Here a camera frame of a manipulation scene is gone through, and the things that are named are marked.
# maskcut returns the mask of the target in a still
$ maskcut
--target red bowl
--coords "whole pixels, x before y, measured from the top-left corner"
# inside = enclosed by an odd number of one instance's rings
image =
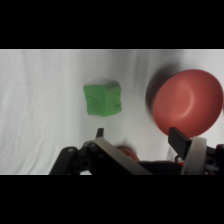
[[[187,70],[160,88],[152,113],[164,134],[169,134],[170,127],[176,127],[192,138],[215,123],[222,107],[223,90],[219,81],[208,72]]]

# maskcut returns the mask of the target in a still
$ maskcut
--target red object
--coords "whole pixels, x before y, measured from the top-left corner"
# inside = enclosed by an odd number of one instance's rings
[[[157,93],[153,117],[166,135],[170,127],[192,138],[207,131],[223,107],[218,80],[202,70],[187,70],[170,78]]]

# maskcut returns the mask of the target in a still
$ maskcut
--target white cloth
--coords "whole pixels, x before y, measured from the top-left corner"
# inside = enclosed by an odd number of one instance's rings
[[[195,68],[223,86],[223,60],[224,50],[0,50],[0,174],[48,174],[62,148],[80,148],[99,127],[141,160],[167,159],[167,136],[145,106],[150,79],[166,66]],[[120,83],[120,114],[87,115],[83,86],[95,78]],[[224,142],[223,121],[202,135],[209,146]]]

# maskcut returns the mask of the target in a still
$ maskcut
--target black mechanical part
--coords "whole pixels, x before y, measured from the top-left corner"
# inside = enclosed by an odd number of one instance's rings
[[[224,175],[224,145],[213,149],[203,138],[192,141],[178,129],[170,128],[169,143],[178,154],[176,162],[178,158],[185,160],[183,168],[169,161],[135,163],[107,142],[103,132],[103,128],[98,129],[96,139],[86,142],[80,150],[64,148],[50,175],[80,175],[87,170],[93,175]]]
[[[75,147],[66,147],[59,154],[50,175],[72,175],[71,162],[78,158],[78,149]]]
[[[103,138],[104,137],[104,128],[98,128],[96,138]]]
[[[176,151],[178,156],[182,160],[185,160],[189,147],[191,145],[191,140],[186,137],[182,132],[180,132],[177,128],[172,127],[169,130],[168,142]]]

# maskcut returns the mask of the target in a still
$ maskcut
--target green block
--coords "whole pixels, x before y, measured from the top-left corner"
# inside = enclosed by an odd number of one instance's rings
[[[119,85],[84,86],[89,115],[107,117],[121,112],[121,87]]]

